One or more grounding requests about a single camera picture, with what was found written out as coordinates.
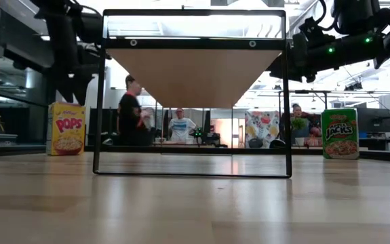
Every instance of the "ceiling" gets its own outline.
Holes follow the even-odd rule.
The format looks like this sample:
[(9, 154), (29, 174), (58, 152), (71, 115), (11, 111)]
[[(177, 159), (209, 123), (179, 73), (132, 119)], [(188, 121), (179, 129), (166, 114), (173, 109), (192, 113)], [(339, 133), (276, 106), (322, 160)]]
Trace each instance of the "ceiling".
[[(181, 5), (186, 8), (218, 8), (212, 6), (211, 2), (214, 0), (78, 0), (80, 4), (87, 5), (102, 12), (104, 9), (136, 9), (136, 8), (181, 8)], [(42, 20), (33, 19), (33, 15), (36, 13), (37, 8), (29, 0), (10, 0), (5, 2), (6, 9), (10, 9), (11, 13), (18, 19), (29, 25), (42, 35), (46, 35), (45, 22)], [(231, 3), (226, 7), (228, 9), (268, 9), (268, 7), (262, 2), (262, 0), (228, 0)], [(332, 5), (332, 0), (326, 0), (328, 9)], [(383, 7), (390, 7), (390, 1), (381, 1)], [(288, 16), (289, 33), (295, 33), (298, 31), (297, 27), (302, 21), (309, 16), (320, 16), (321, 6), (318, 0), (286, 0), (285, 10)], [(332, 18), (328, 14), (323, 22), (322, 26), (328, 26), (332, 22)], [(362, 62), (359, 64), (348, 65), (340, 68), (339, 70), (326, 70), (317, 75), (317, 79), (313, 83), (299, 83), (290, 82), (290, 89), (314, 89), (314, 90), (330, 90), (341, 92), (347, 85), (355, 83), (356, 81), (362, 82), (363, 90), (368, 91), (390, 91), (390, 60), (385, 62), (383, 66), (374, 70), (372, 61)], [(254, 82), (251, 89), (246, 92), (240, 101), (236, 104), (238, 107), (277, 107), (279, 105), (279, 98), (277, 92), (272, 89), (281, 84), (281, 80), (275, 79), (269, 76), (268, 73), (263, 73), (257, 81)], [(341, 94), (336, 95), (337, 98), (329, 98), (331, 100), (350, 100), (350, 96)], [(360, 94), (353, 98), (357, 102), (359, 101), (374, 101), (368, 94)], [(308, 108), (320, 108), (324, 107), (324, 103), (317, 97), (311, 94), (307, 95), (292, 95), (291, 102), (297, 102), (299, 104), (307, 104)]]

